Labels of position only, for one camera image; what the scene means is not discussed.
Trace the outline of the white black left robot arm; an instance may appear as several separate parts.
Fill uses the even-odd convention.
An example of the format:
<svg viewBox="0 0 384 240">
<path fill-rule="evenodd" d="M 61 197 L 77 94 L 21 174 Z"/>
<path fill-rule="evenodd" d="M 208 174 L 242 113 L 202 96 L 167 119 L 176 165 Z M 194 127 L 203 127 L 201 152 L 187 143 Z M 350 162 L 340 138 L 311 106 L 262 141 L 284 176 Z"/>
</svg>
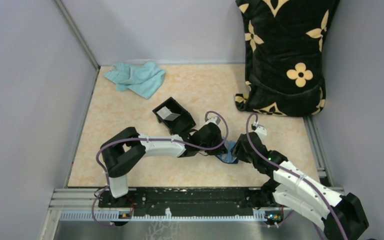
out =
<svg viewBox="0 0 384 240">
<path fill-rule="evenodd" d="M 130 200 L 127 174 L 142 158 L 187 158 L 200 151 L 215 156 L 227 152 L 225 141 L 218 124 L 209 120 L 198 130 L 166 137 L 140 134 L 135 127 L 128 127 L 105 142 L 96 157 L 102 156 L 111 202 L 124 207 Z"/>
</svg>

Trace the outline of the black plastic card box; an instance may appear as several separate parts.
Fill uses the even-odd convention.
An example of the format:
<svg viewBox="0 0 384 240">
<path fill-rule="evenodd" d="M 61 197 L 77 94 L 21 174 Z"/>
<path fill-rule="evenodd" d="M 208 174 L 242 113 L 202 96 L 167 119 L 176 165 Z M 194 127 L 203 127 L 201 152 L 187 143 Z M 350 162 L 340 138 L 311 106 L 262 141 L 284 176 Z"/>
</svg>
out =
<svg viewBox="0 0 384 240">
<path fill-rule="evenodd" d="M 171 135 L 187 132 L 196 126 L 190 112 L 173 97 L 166 99 L 152 112 L 156 116 L 157 122 L 163 124 Z"/>
</svg>

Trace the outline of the blue leather card holder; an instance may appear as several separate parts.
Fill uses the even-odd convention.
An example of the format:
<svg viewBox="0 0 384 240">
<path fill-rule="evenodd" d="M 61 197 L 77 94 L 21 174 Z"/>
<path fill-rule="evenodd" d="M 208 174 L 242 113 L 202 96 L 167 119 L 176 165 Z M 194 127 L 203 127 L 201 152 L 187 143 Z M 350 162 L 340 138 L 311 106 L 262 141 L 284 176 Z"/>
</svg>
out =
<svg viewBox="0 0 384 240">
<path fill-rule="evenodd" d="M 230 164 L 230 165 L 236 165 L 239 163 L 239 160 L 237 157 L 234 157 L 232 155 L 232 149 L 236 145 L 236 142 L 233 140 L 227 140 L 224 142 L 224 144 L 220 147 L 220 154 L 216 155 L 216 158 L 219 159 L 222 163 Z"/>
</svg>

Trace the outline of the grey credit card stack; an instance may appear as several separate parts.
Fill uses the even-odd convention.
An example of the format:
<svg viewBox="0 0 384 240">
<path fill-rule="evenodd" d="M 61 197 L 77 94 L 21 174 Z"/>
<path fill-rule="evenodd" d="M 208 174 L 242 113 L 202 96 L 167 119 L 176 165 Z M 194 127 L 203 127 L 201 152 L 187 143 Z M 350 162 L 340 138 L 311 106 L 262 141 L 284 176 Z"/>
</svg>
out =
<svg viewBox="0 0 384 240">
<path fill-rule="evenodd" d="M 179 113 L 172 112 L 168 107 L 164 106 L 160 108 L 156 114 L 165 121 L 174 121 L 180 116 Z"/>
</svg>

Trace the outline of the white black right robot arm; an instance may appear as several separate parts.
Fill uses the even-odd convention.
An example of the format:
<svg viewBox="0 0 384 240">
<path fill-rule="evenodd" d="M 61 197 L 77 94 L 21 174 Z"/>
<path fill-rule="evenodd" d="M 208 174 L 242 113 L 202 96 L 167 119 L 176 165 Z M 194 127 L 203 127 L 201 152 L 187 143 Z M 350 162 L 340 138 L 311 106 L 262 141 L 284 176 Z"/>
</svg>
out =
<svg viewBox="0 0 384 240">
<path fill-rule="evenodd" d="M 300 171 L 286 156 L 268 150 L 257 133 L 241 134 L 231 150 L 269 180 L 261 187 L 267 206 L 283 205 L 310 220 L 329 240 L 357 240 L 369 227 L 360 199 L 334 191 Z"/>
</svg>

